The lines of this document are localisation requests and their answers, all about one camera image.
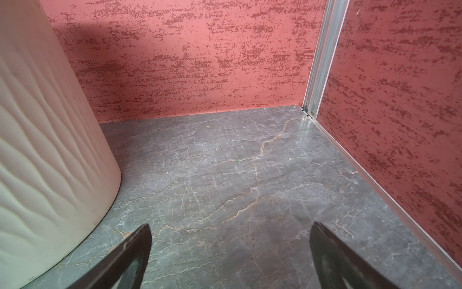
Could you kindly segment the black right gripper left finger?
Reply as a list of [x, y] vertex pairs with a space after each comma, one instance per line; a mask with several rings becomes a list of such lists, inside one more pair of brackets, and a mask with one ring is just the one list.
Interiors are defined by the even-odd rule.
[[136, 229], [71, 289], [139, 289], [149, 262], [152, 233], [146, 223]]

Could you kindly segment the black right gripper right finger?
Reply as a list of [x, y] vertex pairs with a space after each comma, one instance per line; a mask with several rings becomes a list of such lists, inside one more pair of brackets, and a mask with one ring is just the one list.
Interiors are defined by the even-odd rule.
[[322, 223], [313, 224], [309, 242], [323, 289], [397, 288]]

